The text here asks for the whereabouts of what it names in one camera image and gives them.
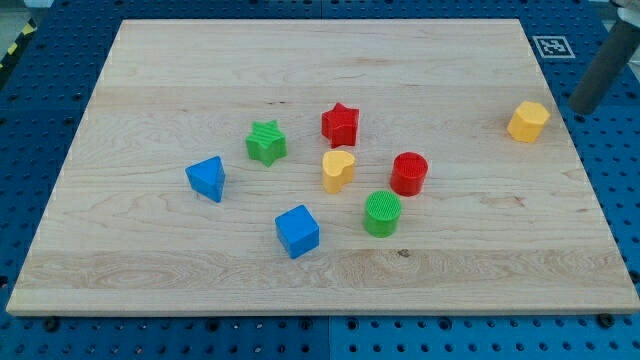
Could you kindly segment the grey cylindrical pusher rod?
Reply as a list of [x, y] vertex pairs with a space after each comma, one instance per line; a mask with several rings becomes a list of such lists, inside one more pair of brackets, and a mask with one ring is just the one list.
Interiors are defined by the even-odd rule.
[[639, 18], [617, 20], [571, 94], [569, 107], [578, 114], [593, 113], [638, 47]]

